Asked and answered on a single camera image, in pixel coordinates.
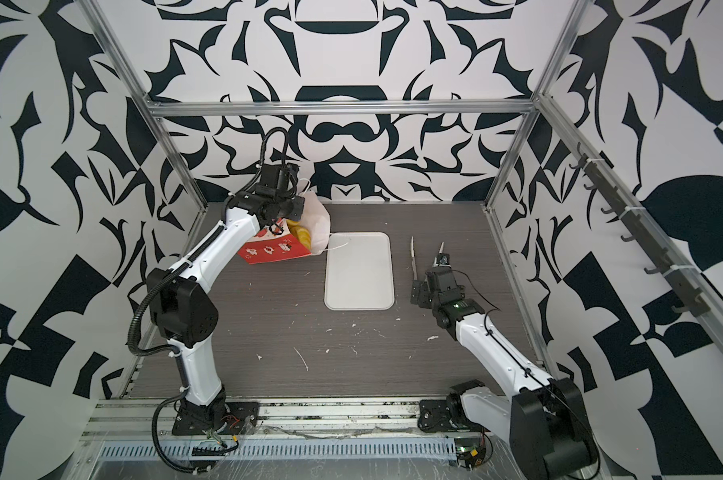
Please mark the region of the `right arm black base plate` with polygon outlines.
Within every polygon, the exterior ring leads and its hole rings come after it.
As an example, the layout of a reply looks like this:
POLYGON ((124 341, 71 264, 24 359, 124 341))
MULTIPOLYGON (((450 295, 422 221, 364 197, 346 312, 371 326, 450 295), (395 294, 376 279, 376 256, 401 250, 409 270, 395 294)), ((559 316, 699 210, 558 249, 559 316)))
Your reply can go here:
POLYGON ((419 401, 417 428, 425 433, 455 432, 453 414, 447 400, 423 399, 419 401))

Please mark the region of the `yellow round fake bun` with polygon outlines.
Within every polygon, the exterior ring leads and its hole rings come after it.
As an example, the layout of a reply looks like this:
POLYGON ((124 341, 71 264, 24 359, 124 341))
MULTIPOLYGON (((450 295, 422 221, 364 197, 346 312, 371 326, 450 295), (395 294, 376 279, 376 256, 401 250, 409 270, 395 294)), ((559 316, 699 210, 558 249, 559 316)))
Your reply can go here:
POLYGON ((286 224, 290 234, 294 236, 305 249, 311 250, 312 238, 310 231, 297 221, 287 220, 286 224))

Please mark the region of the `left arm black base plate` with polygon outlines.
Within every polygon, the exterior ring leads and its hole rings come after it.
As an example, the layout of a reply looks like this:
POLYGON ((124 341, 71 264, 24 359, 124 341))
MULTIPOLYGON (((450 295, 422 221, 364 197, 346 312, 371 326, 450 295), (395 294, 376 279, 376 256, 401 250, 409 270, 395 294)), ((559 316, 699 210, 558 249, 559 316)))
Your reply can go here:
POLYGON ((175 436, 204 435, 213 429, 220 434, 243 434, 257 426, 258 402, 216 402, 198 406, 181 400, 171 433, 175 436))

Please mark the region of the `steel tongs with white tips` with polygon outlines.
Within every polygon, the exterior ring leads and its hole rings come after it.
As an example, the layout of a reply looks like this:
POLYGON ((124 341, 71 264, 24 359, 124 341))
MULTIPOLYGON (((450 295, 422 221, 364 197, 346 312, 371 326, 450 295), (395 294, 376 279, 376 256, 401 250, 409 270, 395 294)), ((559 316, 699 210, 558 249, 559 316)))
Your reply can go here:
MULTIPOLYGON (((435 258, 433 258, 433 265, 431 265, 431 268, 437 267, 441 265, 441 255, 443 255, 443 249, 445 249, 445 242, 441 242, 441 245, 439 245, 439 250, 437 250, 437 254, 435 254, 435 258)), ((417 268, 417 252, 415 252, 415 236, 411 236, 411 240, 409 240, 409 256, 411 256, 411 272, 413 272, 413 283, 419 281, 419 268, 417 268)))

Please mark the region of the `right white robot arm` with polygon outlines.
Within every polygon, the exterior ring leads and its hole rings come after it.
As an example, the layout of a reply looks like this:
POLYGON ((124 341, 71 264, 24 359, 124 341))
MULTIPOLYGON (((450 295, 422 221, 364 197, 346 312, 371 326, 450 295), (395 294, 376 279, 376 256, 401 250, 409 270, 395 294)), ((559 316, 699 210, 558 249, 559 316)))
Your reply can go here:
POLYGON ((429 310, 437 325, 473 354, 501 388, 467 382, 457 400, 457 424, 481 426, 505 442, 527 479, 575 479, 601 468, 601 452, 587 418, 581 390, 527 359, 469 298, 457 282, 449 256, 439 254, 423 278, 413 281, 411 303, 429 310))

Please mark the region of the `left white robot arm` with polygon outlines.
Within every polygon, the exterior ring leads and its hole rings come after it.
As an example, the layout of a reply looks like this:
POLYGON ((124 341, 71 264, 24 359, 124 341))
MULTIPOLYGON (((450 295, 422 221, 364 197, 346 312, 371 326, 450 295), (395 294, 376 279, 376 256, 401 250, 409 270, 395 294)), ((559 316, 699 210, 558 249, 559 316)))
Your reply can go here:
POLYGON ((179 415, 197 430, 219 429, 225 416, 225 390, 213 357, 212 334, 219 313, 208 294, 221 271, 261 231, 277 232, 282 220, 301 218, 299 167, 293 163, 262 166, 257 180, 228 196, 213 228, 167 270, 148 276, 141 304, 176 360, 181 380, 179 415))

